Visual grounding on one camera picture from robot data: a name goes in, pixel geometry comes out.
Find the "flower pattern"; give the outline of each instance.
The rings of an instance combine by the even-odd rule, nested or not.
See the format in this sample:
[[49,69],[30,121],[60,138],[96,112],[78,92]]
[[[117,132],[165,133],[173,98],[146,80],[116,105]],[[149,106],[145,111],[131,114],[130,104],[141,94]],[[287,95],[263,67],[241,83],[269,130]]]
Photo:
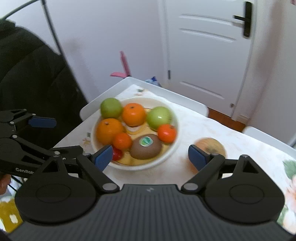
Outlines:
[[296,161],[283,162],[290,185],[285,192],[285,206],[279,216],[278,224],[291,233],[296,233]]

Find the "wooden floor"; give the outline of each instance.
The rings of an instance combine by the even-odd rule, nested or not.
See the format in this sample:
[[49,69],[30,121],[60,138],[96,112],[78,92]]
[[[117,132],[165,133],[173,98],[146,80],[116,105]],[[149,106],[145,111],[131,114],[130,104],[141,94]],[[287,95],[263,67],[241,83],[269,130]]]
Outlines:
[[242,130],[245,128],[245,124],[240,123],[238,121],[232,120],[229,116],[224,115],[218,111],[209,109],[209,118],[218,121],[222,125],[225,125],[233,130],[242,132]]

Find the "floral tablecloth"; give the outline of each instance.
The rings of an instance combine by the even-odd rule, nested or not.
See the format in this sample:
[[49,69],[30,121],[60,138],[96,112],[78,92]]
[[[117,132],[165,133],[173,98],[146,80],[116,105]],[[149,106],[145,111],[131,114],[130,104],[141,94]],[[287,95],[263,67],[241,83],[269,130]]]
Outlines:
[[[116,98],[124,100],[135,96],[155,95],[141,87],[131,85]],[[176,115],[180,116],[182,137],[178,149],[168,160],[151,169],[134,172],[107,166],[104,173],[120,187],[125,183],[174,183],[181,187],[197,173],[188,160],[188,147],[200,138],[215,138],[225,147],[227,158],[238,159],[242,154],[249,155],[279,186],[285,195],[285,206],[278,223],[289,232],[296,233],[296,161],[272,146],[231,130],[183,106],[171,103],[171,108]],[[69,133],[56,147],[80,145],[85,152],[94,153],[90,142],[90,132],[98,115],[99,110]]]

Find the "person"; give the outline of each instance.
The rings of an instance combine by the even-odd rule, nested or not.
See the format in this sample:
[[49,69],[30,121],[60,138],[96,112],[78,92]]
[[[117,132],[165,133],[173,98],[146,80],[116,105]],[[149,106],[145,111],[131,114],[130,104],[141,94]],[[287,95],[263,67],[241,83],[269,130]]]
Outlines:
[[11,182],[11,175],[5,174],[0,180],[0,195],[6,193],[7,187]]

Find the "kiwi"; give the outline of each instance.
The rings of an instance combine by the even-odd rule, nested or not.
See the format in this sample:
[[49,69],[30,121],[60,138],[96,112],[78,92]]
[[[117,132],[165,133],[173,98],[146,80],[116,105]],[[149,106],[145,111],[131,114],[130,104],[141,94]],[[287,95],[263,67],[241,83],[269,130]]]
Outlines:
[[149,159],[157,156],[162,149],[162,144],[157,135],[146,134],[133,141],[130,154],[135,159]]
[[208,154],[219,153],[226,158],[224,146],[214,138],[202,138],[196,141],[194,145]]

